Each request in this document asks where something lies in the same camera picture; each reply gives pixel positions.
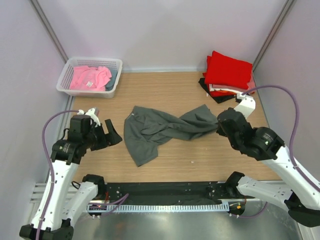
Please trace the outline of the dark grey t shirt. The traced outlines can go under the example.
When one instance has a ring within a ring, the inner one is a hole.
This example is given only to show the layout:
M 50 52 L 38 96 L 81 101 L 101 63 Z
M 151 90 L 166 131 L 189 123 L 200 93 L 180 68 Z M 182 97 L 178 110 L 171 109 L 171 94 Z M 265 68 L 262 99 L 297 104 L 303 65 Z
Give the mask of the dark grey t shirt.
M 180 117 L 167 112 L 135 106 L 124 121 L 124 142 L 137 167 L 158 157 L 158 147 L 171 139 L 190 141 L 218 129 L 218 120 L 201 105 Z

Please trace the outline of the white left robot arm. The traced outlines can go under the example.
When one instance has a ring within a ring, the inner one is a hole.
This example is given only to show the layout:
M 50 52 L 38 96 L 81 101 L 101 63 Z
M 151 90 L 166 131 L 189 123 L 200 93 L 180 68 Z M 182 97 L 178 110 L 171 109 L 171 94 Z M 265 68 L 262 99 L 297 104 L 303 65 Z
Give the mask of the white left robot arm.
M 99 110 L 78 110 L 72 116 L 63 136 L 45 156 L 49 165 L 49 178 L 38 209 L 27 225 L 20 228 L 24 240 L 70 240 L 74 227 L 87 205 L 106 192 L 102 176 L 87 174 L 75 195 L 67 200 L 74 175 L 88 150 L 98 151 L 122 141 L 112 121 L 105 120 L 108 133 L 99 120 Z

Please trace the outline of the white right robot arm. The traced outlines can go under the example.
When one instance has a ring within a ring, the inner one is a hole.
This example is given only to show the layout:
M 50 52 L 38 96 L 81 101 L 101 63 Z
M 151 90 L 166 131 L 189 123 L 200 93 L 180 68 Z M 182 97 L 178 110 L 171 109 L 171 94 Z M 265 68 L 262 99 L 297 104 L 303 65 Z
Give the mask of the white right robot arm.
M 233 172 L 225 182 L 228 193 L 236 198 L 258 198 L 288 212 L 299 224 L 313 228 L 320 225 L 320 186 L 298 161 L 291 158 L 284 141 L 268 127 L 252 127 L 245 116 L 233 108 L 217 117 L 218 133 L 227 137 L 231 147 L 272 169 L 286 187 L 276 187 Z

